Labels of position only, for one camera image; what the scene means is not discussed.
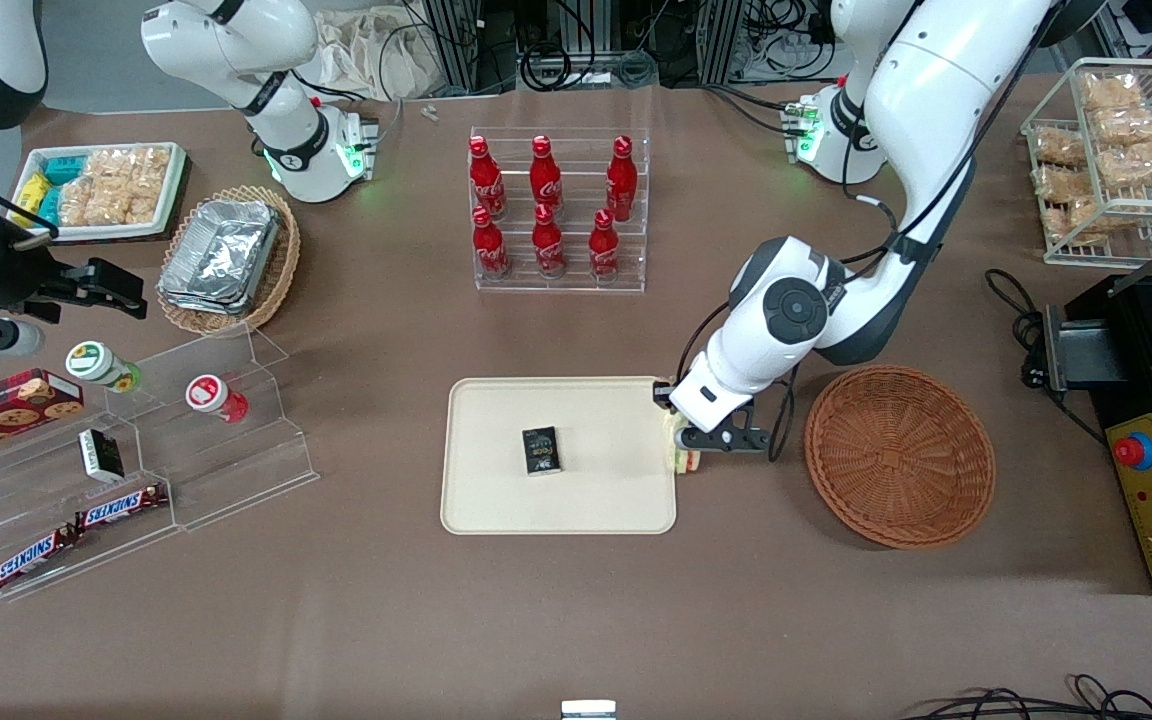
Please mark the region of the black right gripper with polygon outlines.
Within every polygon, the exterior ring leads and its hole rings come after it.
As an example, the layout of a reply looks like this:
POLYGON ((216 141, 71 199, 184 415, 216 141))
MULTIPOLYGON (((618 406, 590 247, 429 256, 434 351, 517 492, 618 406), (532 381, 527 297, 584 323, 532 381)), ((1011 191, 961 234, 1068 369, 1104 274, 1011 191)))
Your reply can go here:
POLYGON ((105 306, 143 320, 145 282, 101 258, 73 266, 51 253, 50 240, 0 240, 0 313, 28 314, 40 323, 61 323, 61 306, 105 306))

